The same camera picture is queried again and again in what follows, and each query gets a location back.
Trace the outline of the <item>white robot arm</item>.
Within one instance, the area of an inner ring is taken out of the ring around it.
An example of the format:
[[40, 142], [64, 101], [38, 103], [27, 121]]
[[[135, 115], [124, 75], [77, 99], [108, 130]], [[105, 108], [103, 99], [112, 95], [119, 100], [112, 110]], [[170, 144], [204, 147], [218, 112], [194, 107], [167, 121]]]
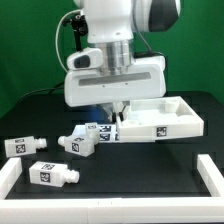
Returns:
[[152, 50], [136, 57], [133, 34], [168, 30], [180, 16], [180, 0], [74, 1], [81, 8], [88, 47], [67, 59], [67, 105], [116, 105], [163, 96], [165, 57]]

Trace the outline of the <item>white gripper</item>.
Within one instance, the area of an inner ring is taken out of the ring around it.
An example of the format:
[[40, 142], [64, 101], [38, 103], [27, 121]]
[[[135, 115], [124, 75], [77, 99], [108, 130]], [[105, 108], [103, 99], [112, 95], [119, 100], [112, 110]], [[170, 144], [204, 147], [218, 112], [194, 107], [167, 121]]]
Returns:
[[98, 69], [69, 71], [65, 78], [65, 102], [70, 107], [104, 104], [111, 122], [126, 118], [130, 100], [162, 97], [166, 92], [163, 56], [138, 58], [121, 75], [102, 76]]

